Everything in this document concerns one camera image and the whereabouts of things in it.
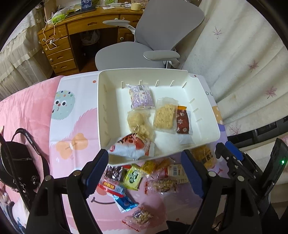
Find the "black shoulder bag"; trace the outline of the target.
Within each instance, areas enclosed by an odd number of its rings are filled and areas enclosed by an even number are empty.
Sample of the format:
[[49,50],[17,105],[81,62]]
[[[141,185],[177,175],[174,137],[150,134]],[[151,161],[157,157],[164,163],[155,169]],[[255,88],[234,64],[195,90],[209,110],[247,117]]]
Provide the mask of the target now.
[[31,210],[40,185],[40,174],[25,144],[1,136],[1,182],[20,194]]

